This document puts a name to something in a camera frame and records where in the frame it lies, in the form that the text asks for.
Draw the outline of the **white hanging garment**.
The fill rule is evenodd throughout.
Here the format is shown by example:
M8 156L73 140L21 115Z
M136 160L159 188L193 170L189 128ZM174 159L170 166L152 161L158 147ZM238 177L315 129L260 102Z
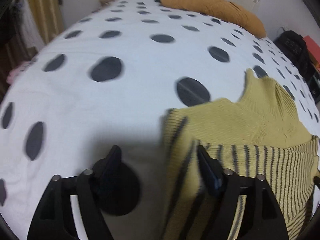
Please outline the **white hanging garment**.
M28 0L13 0L11 13L25 48L28 51L39 53L45 44L34 20Z

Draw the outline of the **orange red box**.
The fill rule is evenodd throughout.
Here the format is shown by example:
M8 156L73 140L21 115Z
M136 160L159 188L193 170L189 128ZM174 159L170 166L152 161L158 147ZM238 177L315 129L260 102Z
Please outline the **orange red box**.
M317 71L320 71L320 47L319 45L308 35L303 37L306 42L308 54L311 62Z

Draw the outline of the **mustard orange pillow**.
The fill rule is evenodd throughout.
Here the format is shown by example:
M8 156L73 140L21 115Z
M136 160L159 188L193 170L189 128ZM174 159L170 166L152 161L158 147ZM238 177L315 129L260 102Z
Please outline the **mustard orange pillow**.
M199 12L223 21L234 23L258 38L266 37L261 20L244 7L226 0L161 0L172 9L184 9Z

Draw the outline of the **pink cloth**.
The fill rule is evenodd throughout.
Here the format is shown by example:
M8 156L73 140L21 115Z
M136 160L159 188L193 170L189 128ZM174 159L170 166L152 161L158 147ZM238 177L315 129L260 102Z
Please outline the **pink cloth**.
M30 66L32 66L35 63L35 61L30 60L30 61L22 61L16 68L12 69L7 78L6 82L9 85L12 85L14 81L17 79L17 77L25 72Z

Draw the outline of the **black backpack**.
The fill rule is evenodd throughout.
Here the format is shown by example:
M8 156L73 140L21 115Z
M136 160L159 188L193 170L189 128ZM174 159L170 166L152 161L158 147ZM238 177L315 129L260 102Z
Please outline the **black backpack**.
M298 69L300 75L309 82L315 73L308 48L303 37L292 30L283 32L274 40L274 44Z

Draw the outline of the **yellow grey-striped knit sweater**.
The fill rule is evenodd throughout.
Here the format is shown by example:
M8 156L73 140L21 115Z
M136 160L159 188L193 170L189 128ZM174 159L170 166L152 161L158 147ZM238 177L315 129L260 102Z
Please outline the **yellow grey-striped knit sweater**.
M213 205L204 191L196 150L203 146L223 168L262 174L284 215L289 239L311 216L319 139L298 118L288 91L270 77L246 72L238 102L218 99L173 109L164 129L168 153L163 239L200 239Z

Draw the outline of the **yellow striped curtain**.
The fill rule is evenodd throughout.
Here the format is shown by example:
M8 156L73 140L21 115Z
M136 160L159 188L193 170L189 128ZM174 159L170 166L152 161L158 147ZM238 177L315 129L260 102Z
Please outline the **yellow striped curtain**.
M58 0L28 0L40 36L45 44L64 31Z

